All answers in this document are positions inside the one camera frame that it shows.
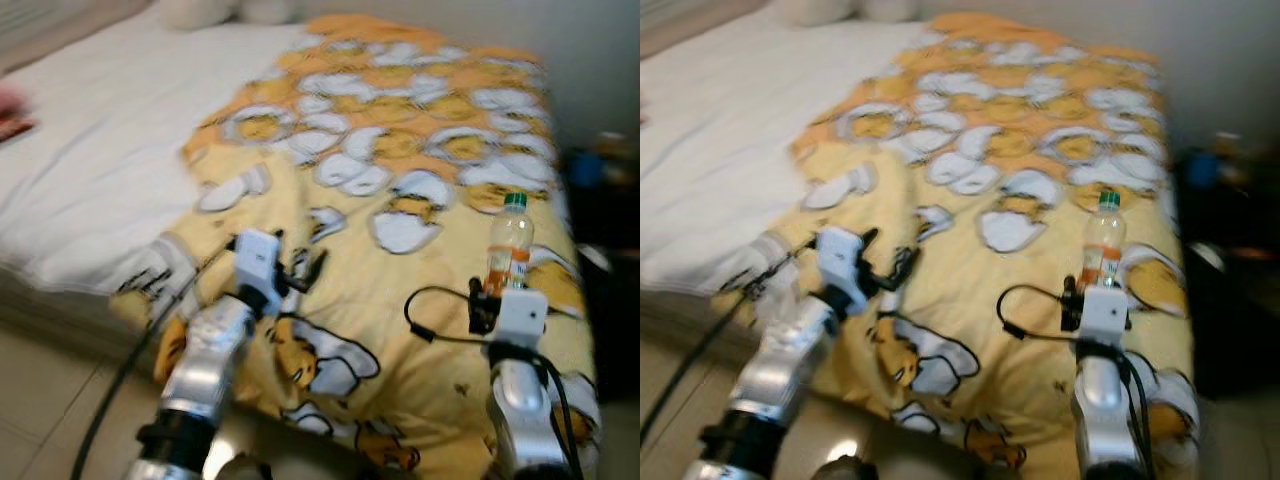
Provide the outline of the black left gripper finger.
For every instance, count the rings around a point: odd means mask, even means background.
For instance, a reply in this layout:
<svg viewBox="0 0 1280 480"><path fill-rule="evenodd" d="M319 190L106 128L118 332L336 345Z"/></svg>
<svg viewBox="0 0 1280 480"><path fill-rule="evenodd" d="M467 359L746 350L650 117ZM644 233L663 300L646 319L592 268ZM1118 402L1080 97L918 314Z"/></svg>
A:
<svg viewBox="0 0 1280 480"><path fill-rule="evenodd" d="M919 260L919 248L902 247L893 256L893 269L884 278L886 291L899 291L911 276Z"/></svg>
<svg viewBox="0 0 1280 480"><path fill-rule="evenodd" d="M325 250L296 250L296 289L311 291L328 260Z"/></svg>

